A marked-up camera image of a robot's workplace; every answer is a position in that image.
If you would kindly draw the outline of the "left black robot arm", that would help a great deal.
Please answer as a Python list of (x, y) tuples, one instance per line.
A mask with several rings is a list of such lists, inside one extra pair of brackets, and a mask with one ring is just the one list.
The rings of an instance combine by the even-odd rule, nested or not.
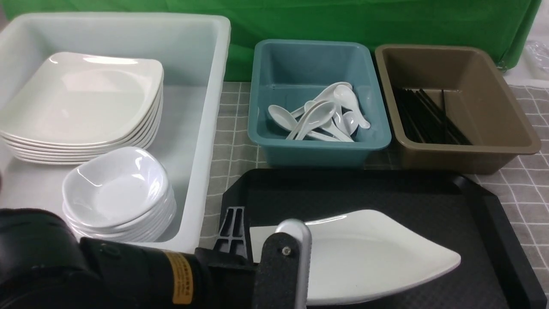
[(248, 309), (256, 264), (197, 248), (193, 254), (90, 237), (61, 217), (2, 209), (3, 309)]

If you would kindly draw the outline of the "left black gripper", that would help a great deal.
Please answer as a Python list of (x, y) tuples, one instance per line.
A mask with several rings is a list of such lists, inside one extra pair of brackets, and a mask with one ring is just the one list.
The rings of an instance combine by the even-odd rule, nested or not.
[(200, 309), (305, 309), (312, 234), (298, 219), (286, 219), (249, 262), (250, 231), (244, 207), (228, 207), (214, 250), (196, 248)]

